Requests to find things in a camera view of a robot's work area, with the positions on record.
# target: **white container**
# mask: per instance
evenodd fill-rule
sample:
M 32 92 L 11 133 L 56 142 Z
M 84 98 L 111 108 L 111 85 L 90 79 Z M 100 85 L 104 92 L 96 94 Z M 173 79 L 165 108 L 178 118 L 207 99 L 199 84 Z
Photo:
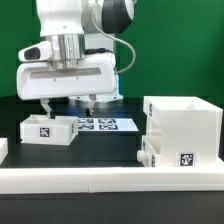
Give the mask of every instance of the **white container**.
M 205 167 L 218 158 L 222 109 L 196 97 L 145 97 L 146 135 L 138 160 L 148 167 Z
M 77 117 L 31 115 L 20 124 L 22 143 L 70 145 L 77 134 Z
M 8 154 L 8 141 L 6 138 L 0 138 L 0 164 Z

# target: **white ledge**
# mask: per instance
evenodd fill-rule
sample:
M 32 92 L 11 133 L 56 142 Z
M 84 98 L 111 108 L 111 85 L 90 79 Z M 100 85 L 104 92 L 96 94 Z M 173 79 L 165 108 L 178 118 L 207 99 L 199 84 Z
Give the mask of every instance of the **white ledge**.
M 223 191 L 224 165 L 212 168 L 1 169 L 0 194 Z

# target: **white platform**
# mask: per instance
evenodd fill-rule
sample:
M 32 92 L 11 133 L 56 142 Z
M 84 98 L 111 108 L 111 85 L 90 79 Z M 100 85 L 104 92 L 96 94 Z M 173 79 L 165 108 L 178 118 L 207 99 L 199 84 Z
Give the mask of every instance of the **white platform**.
M 0 194 L 224 191 L 224 164 L 213 168 L 1 169 Z
M 6 138 L 0 138 L 0 164 L 8 154 L 8 141 Z
M 77 134 L 77 117 L 31 115 L 20 124 L 22 143 L 70 145 Z

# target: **cable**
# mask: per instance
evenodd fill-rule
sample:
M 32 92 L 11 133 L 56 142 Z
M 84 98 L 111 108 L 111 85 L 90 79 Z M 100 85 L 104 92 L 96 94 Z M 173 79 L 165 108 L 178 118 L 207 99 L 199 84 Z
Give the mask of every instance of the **cable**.
M 92 11 L 92 21 L 93 21 L 93 25 L 95 26 L 95 28 L 96 28 L 101 34 L 103 34 L 105 37 L 107 37 L 107 38 L 109 38 L 109 39 L 112 39 L 112 40 L 114 40 L 114 41 L 116 41 L 116 42 L 119 42 L 119 43 L 121 43 L 121 44 L 127 46 L 127 47 L 131 50 L 131 52 L 132 52 L 132 61 L 131 61 L 131 63 L 130 63 L 126 68 L 124 68 L 124 69 L 122 69 L 122 70 L 120 70 L 120 71 L 115 71 L 114 73 L 115 73 L 115 74 L 120 74 L 120 73 L 123 73 L 123 72 L 126 72 L 127 70 L 129 70 L 129 69 L 133 66 L 133 64 L 135 63 L 135 60 L 136 60 L 135 49 L 134 49 L 129 43 L 127 43 L 127 42 L 125 42 L 125 41 L 123 41 L 123 40 L 121 40 L 121 39 L 118 39 L 118 38 L 116 38 L 116 37 L 111 37 L 111 36 L 109 36 L 108 34 L 104 33 L 104 32 L 103 32 L 103 31 L 96 25 L 96 21 L 95 21 L 95 19 L 94 19 L 93 11 Z

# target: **green backdrop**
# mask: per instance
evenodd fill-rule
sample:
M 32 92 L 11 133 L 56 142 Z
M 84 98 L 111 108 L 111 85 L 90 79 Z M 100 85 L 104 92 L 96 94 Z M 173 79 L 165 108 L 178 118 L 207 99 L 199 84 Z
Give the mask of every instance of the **green backdrop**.
M 35 1 L 0 1 L 0 96 L 16 94 L 20 49 L 40 41 Z M 134 67 L 120 76 L 126 97 L 199 96 L 224 104 L 224 1 L 138 0 L 122 39 L 136 49 Z M 120 67 L 131 60 L 118 45 Z

